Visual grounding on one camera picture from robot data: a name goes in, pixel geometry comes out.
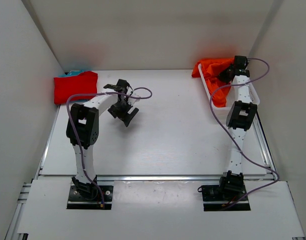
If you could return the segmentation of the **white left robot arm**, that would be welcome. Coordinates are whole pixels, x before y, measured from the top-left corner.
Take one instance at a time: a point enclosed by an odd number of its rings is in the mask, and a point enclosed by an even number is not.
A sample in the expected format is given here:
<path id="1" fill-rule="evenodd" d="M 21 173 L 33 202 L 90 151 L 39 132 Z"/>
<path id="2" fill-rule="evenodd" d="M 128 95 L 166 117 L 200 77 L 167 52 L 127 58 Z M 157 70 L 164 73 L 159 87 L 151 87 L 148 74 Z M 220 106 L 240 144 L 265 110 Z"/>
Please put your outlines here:
<path id="1" fill-rule="evenodd" d="M 93 157 L 93 145 L 100 134 L 101 114 L 108 111 L 113 118 L 118 118 L 128 127 L 139 111 L 133 105 L 140 97 L 134 94 L 126 80 L 119 79 L 116 84 L 107 84 L 103 88 L 110 92 L 71 106 L 66 128 L 66 136 L 73 146 L 76 162 L 76 175 L 72 177 L 72 182 L 76 191 L 89 201 L 102 195 L 97 185 Z"/>

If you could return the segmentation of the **orange t shirt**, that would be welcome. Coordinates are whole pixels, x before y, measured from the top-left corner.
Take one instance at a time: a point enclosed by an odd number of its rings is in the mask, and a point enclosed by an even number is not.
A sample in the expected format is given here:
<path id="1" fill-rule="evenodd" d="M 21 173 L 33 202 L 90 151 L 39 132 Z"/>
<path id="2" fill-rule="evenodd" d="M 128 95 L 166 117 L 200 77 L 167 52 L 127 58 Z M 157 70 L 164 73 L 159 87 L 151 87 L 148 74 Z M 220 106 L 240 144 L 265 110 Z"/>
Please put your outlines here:
<path id="1" fill-rule="evenodd" d="M 225 83 L 218 79 L 219 74 L 227 69 L 234 62 L 234 58 L 202 58 L 194 66 L 191 77 L 200 78 L 199 64 L 201 64 L 202 75 L 210 95 L 224 86 Z M 227 103 L 227 96 L 231 87 L 225 87 L 218 90 L 212 97 L 213 104 L 218 108 L 224 108 Z"/>

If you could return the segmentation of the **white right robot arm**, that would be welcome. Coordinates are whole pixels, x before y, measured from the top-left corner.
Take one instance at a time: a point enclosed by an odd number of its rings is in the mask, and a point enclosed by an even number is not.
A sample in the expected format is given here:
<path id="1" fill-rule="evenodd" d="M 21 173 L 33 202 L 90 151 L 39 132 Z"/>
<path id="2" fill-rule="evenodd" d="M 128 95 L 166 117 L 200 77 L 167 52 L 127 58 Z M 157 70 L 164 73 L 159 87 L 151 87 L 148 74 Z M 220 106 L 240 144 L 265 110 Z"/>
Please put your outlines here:
<path id="1" fill-rule="evenodd" d="M 218 191 L 225 200 L 237 199 L 244 190 L 242 148 L 247 131 L 250 129 L 258 106 L 253 103 L 250 93 L 250 71 L 247 70 L 246 56 L 236 55 L 233 63 L 220 73 L 219 79 L 231 83 L 235 101 L 226 118 L 226 127 L 233 138 L 228 155 L 228 167 L 220 178 Z"/>

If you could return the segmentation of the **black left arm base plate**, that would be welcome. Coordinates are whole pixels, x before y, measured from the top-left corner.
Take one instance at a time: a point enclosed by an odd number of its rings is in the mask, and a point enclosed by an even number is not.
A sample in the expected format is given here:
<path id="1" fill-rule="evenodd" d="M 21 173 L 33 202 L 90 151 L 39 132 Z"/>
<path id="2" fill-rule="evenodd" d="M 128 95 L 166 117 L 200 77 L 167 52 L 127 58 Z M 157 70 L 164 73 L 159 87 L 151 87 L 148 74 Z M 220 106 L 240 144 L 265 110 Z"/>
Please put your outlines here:
<path id="1" fill-rule="evenodd" d="M 102 190 L 104 204 L 102 204 L 102 196 L 95 188 L 90 196 L 80 194 L 76 186 L 72 183 L 69 189 L 66 208 L 68 210 L 111 210 L 114 186 L 113 185 L 100 185 Z"/>

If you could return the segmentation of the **red t shirt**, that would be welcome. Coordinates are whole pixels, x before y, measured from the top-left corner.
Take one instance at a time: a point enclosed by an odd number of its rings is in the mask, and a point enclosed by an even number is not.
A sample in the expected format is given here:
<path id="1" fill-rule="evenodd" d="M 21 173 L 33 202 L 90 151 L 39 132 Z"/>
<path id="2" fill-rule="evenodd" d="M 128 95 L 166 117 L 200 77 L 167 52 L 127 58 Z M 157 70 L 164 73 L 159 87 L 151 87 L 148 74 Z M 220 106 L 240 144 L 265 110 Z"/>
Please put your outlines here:
<path id="1" fill-rule="evenodd" d="M 72 101 L 89 100 L 92 96 L 85 94 L 97 93 L 98 74 L 93 71 L 84 71 L 77 76 L 54 77 L 54 98 L 56 105 L 65 104 L 72 95 L 83 94 L 73 97 Z"/>

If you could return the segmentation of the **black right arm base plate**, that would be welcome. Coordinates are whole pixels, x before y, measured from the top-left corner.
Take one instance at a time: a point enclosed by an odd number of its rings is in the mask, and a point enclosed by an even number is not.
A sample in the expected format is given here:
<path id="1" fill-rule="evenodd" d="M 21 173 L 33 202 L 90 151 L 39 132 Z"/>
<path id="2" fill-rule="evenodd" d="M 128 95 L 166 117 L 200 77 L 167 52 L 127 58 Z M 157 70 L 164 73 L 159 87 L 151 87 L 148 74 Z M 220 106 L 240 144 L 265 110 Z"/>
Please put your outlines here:
<path id="1" fill-rule="evenodd" d="M 218 185 L 201 185 L 197 192 L 202 195 L 204 212 L 251 210 L 247 196 L 238 201 L 247 193 L 245 186 L 240 192 L 223 193 Z"/>

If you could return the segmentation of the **teal t shirt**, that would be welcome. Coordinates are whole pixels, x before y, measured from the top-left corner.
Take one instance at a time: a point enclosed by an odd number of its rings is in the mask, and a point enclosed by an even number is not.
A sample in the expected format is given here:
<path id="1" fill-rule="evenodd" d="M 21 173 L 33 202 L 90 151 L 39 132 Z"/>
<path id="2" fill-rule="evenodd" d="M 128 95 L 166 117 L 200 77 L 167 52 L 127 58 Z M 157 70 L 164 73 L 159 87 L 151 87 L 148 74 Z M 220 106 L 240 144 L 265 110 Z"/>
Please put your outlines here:
<path id="1" fill-rule="evenodd" d="M 81 73 L 85 72 L 84 70 L 72 70 L 70 72 L 65 72 L 58 76 L 58 78 L 66 78 L 66 77 L 75 77 L 80 75 Z"/>

